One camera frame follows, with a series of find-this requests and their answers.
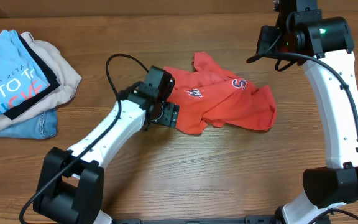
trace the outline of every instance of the red shirt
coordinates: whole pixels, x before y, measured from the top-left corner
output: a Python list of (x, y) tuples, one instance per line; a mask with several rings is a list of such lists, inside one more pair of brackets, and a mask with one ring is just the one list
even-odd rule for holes
[(253, 130), (269, 130), (275, 121), (276, 104), (269, 86), (252, 82), (223, 70), (206, 52), (195, 53), (188, 72), (165, 67), (175, 78), (168, 99), (180, 105), (176, 128), (201, 134), (207, 122), (221, 128), (225, 123)]

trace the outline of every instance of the wooden table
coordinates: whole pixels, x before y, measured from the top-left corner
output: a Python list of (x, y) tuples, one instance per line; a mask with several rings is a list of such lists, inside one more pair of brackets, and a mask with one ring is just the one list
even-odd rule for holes
[[(344, 16), (356, 45), (358, 12)], [(301, 191), (305, 169), (325, 166), (324, 136), (310, 84), (301, 67), (277, 73), (275, 61), (246, 64), (255, 54), (260, 27), (277, 14), (207, 16), (69, 17), (0, 19), (0, 31), (29, 31), (56, 46), (83, 77), (75, 99), (58, 109), (58, 136), (45, 141), (0, 138), (0, 223), (17, 223), (35, 192), (45, 154), (85, 137), (110, 112), (113, 92), (104, 72), (114, 53), (147, 66), (191, 70), (194, 52), (206, 51), (256, 85), (270, 85), (277, 101), (275, 126), (266, 133), (226, 125), (200, 136), (153, 126), (136, 134), (106, 169), (103, 210), (115, 218), (213, 218), (273, 213)], [(113, 60), (118, 89), (143, 80), (144, 71), (126, 58)], [(344, 209), (358, 215), (358, 201)], [(45, 217), (27, 212), (28, 221)], [(355, 223), (335, 215), (335, 223)]]

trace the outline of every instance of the folded clothes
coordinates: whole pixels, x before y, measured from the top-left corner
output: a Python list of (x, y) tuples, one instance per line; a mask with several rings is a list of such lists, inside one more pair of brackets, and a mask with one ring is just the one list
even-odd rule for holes
[(52, 44), (39, 40), (34, 41), (28, 32), (23, 33), (21, 36), (25, 39), (30, 48), (53, 70), (54, 74), (57, 75), (60, 86), (16, 119), (10, 120), (8, 117), (1, 115), (0, 130), (12, 124), (33, 118), (47, 109), (68, 102), (74, 97), (77, 86), (81, 80), (79, 74), (67, 63)]
[(44, 73), (32, 59), (16, 31), (0, 33), (0, 115), (49, 85)]
[(0, 137), (20, 139), (47, 139), (57, 134), (56, 109), (50, 109), (39, 115), (0, 131)]
[(57, 82), (57, 77), (52, 71), (52, 69), (50, 69), (47, 66), (47, 64), (29, 47), (29, 45), (21, 36), (18, 36), (18, 38), (22, 43), (22, 45), (25, 47), (25, 49), (28, 51), (28, 53), (31, 55), (31, 57), (34, 59), (34, 61), (37, 63), (37, 65), (41, 68), (45, 76), (47, 77), (49, 85), (48, 87), (46, 87), (44, 91), (41, 91), (40, 93), (36, 94), (32, 98), (26, 99), (20, 105), (17, 105), (14, 108), (11, 108), (10, 110), (6, 111), (4, 115), (7, 116), (9, 119), (17, 118), (22, 113), (27, 111), (31, 106), (33, 106), (38, 101), (40, 101), (43, 97), (47, 96), (52, 91), (56, 90), (60, 85), (59, 82)]
[(168, 101), (180, 105), (176, 128), (201, 134), (207, 122), (225, 123), (253, 130), (269, 130), (277, 115), (269, 86), (257, 88), (229, 70), (222, 69), (206, 52), (195, 53), (196, 72), (164, 67), (175, 78)]

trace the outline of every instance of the blue jeans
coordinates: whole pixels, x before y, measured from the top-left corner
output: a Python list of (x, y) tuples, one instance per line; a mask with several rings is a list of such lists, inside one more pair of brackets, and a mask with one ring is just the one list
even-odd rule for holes
[(56, 136), (57, 113), (50, 109), (39, 115), (0, 131), (0, 137), (22, 139), (47, 139)]

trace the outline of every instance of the printed number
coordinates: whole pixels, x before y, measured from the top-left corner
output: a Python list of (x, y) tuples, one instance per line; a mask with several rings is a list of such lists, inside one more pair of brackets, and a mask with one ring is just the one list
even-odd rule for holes
[(247, 80), (233, 80), (233, 86), (236, 88), (242, 88), (242, 90), (245, 90), (247, 86)]

